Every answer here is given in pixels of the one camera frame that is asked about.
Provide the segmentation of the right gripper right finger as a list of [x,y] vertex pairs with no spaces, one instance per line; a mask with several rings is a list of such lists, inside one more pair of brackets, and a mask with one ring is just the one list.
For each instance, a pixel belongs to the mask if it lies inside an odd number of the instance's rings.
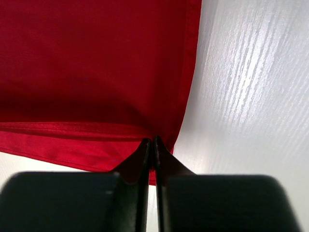
[[268,175],[195,174],[153,140],[161,232],[298,232],[281,184]]

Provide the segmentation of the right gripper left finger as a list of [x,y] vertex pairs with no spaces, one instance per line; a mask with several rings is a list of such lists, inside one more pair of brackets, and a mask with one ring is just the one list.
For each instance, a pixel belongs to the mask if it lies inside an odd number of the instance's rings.
[[0,193],[3,232],[143,232],[151,141],[109,172],[21,172]]

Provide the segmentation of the red cloth napkin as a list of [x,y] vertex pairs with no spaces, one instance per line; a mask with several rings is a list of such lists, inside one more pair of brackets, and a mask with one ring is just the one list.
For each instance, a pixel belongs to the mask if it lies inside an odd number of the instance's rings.
[[0,150],[91,172],[144,138],[172,151],[194,75],[199,0],[3,0]]

